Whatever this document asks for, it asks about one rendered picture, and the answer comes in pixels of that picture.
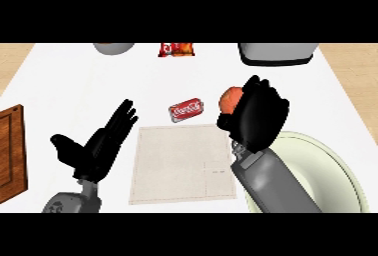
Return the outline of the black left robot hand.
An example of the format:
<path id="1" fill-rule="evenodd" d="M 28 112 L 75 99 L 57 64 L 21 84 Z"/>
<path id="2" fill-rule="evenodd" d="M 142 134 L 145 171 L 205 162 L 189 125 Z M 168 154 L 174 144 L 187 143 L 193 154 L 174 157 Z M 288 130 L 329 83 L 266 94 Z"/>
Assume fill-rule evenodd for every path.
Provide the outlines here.
<path id="1" fill-rule="evenodd" d="M 72 177 L 77 180 L 97 184 L 106 177 L 137 119 L 133 101 L 125 99 L 105 127 L 97 129 L 84 146 L 65 135 L 55 134 L 50 137 L 57 159 L 74 168 Z"/>

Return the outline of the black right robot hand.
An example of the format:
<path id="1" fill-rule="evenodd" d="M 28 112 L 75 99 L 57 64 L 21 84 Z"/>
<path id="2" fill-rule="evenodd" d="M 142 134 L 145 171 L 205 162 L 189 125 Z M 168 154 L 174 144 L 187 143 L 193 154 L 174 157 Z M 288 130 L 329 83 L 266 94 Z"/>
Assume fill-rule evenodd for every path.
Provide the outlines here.
<path id="1" fill-rule="evenodd" d="M 270 147 L 283 127 L 289 101 L 279 96 L 267 79 L 254 75 L 244 87 L 242 96 L 232 114 L 220 114 L 217 127 L 229 137 L 257 153 Z"/>

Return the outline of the orange squash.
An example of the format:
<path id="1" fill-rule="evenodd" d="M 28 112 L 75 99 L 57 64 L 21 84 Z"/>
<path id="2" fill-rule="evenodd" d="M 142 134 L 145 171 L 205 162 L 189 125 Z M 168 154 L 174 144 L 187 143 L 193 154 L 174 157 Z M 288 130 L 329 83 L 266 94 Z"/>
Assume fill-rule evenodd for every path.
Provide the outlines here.
<path id="1" fill-rule="evenodd" d="M 241 87 L 230 87 L 223 93 L 218 101 L 218 107 L 223 114 L 233 113 L 242 94 Z"/>

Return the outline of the beige placemat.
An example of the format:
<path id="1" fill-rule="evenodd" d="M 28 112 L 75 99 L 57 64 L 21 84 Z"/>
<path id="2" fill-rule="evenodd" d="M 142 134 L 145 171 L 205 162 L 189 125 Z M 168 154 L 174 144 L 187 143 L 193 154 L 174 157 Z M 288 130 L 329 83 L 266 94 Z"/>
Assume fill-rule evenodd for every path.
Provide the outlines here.
<path id="1" fill-rule="evenodd" d="M 139 129 L 130 204 L 236 198 L 229 137 L 215 125 Z"/>

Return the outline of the pale green bowl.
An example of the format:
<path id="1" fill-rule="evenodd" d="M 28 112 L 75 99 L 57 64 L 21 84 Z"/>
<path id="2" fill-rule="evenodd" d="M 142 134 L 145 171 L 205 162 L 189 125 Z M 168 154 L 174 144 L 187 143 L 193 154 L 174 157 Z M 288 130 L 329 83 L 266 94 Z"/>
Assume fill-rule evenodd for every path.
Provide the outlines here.
<path id="1" fill-rule="evenodd" d="M 283 161 L 320 213 L 368 211 L 368 202 L 353 172 L 320 141 L 304 134 L 282 132 L 269 149 Z"/>

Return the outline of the grey round bowl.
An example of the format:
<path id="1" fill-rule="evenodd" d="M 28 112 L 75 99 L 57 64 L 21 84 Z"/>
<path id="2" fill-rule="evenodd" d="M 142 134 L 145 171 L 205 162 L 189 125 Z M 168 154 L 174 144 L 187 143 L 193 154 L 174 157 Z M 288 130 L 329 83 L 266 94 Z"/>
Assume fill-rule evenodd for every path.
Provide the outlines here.
<path id="1" fill-rule="evenodd" d="M 122 54 L 133 46 L 133 43 L 94 43 L 96 50 L 105 55 Z"/>

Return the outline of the red soda can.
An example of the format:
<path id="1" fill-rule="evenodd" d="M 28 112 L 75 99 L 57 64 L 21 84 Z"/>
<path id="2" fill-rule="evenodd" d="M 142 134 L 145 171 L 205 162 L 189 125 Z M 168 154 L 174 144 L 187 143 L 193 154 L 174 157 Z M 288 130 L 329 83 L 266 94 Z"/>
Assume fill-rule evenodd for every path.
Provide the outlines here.
<path id="1" fill-rule="evenodd" d="M 171 121 L 174 123 L 195 117 L 204 112 L 204 103 L 198 98 L 192 98 L 177 103 L 168 108 Z"/>

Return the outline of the brown wooden cutting board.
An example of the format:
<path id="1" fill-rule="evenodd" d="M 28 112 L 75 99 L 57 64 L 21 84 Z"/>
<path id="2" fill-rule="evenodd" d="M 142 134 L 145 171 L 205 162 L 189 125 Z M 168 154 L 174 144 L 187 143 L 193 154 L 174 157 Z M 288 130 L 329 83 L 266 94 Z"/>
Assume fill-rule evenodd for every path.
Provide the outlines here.
<path id="1" fill-rule="evenodd" d="M 24 106 L 0 112 L 0 204 L 28 190 Z"/>

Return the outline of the red orange snack bag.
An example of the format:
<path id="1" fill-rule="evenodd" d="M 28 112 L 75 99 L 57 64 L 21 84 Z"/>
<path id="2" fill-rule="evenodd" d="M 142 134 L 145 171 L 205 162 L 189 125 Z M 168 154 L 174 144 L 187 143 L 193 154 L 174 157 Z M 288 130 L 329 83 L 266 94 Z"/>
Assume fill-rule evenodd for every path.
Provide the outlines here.
<path id="1" fill-rule="evenodd" d="M 159 48 L 159 57 L 193 56 L 193 45 L 190 43 L 162 43 Z"/>

